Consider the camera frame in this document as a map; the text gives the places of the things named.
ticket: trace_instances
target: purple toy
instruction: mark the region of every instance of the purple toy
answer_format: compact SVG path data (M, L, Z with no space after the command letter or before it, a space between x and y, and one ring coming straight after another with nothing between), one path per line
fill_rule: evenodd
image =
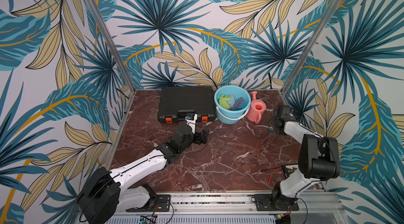
M243 98L242 98L242 97L239 98L239 99L234 103L234 106L230 107L230 110L236 109L236 108L241 104L241 102L243 102Z

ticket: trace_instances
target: pink watering can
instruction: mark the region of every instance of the pink watering can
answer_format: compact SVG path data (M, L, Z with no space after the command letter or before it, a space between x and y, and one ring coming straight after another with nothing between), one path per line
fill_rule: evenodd
M255 124L258 124L258 122L260 122L262 118L262 114L264 113L265 109L267 109L267 106L261 100L256 99L255 97L257 94L256 91L252 91L251 94L252 94L252 101L250 110L247 114L247 118L255 122Z

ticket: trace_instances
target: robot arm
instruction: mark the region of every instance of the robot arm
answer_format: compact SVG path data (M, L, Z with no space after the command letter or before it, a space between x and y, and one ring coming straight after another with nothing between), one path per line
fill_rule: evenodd
M335 138L322 136L297 122L286 105L278 107L270 126L276 133L290 135L302 145L299 168L286 180L277 183L272 191L271 205L275 209L292 206L302 191L339 176L338 142Z
M188 113L186 125L180 125L172 137L146 156L110 171L104 167L96 170L77 200L88 223L104 223L115 212L129 208L153 206L155 193L148 185L137 187L136 193L125 191L140 179L174 163L193 143L207 143L208 131L195 132L196 119L196 114Z

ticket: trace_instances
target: bucket handle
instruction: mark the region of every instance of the bucket handle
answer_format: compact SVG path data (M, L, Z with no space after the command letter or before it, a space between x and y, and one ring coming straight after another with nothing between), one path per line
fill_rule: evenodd
M244 116L247 115L247 113L248 113L249 110L250 110L250 107L246 110L246 112L245 112L242 116L240 116L240 117L238 117L238 118L235 118L235 119L229 118L229 117L225 116L224 114L222 114L222 112L220 112L220 110L219 110L219 107L216 107L216 110L219 112L219 114L220 114L221 116L225 117L225 119L228 119L228 120L241 120Z

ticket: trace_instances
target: blue bucket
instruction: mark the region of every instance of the blue bucket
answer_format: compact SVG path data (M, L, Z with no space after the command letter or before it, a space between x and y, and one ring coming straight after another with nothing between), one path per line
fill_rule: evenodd
M220 95L234 96L234 100L237 101L239 98L243 98L243 102L235 110L227 110L219 105ZM243 88L236 85L225 85L220 87L215 93L215 103L216 103L216 115L217 118L225 124L235 124L241 120L250 110L251 97L250 94Z

